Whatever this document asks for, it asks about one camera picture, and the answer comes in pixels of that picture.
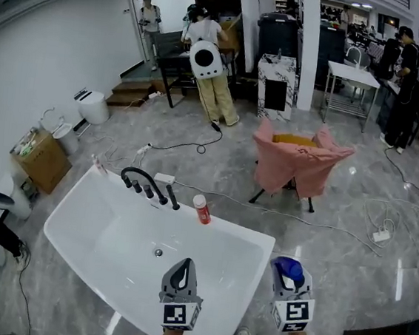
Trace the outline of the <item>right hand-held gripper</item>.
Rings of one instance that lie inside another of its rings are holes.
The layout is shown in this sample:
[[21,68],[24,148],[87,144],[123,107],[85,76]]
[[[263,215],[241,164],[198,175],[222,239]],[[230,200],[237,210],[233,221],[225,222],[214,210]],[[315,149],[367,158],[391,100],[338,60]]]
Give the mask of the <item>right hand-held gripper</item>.
[[272,301],[271,314],[280,333],[304,332],[312,321],[315,311],[315,300],[312,298],[312,276],[302,270],[294,281],[295,294],[288,296],[287,278],[281,268],[272,264],[273,292],[277,298]]

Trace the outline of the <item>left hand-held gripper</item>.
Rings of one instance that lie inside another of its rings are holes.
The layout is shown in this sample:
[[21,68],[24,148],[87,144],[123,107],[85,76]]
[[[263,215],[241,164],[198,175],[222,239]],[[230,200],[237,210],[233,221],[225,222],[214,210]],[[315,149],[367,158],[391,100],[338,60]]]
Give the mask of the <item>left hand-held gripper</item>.
[[[164,274],[159,296],[163,308],[163,328],[173,331],[193,330],[203,302],[197,296],[197,284],[195,263],[190,257],[179,261]],[[171,291],[181,291],[182,294],[171,294]]]

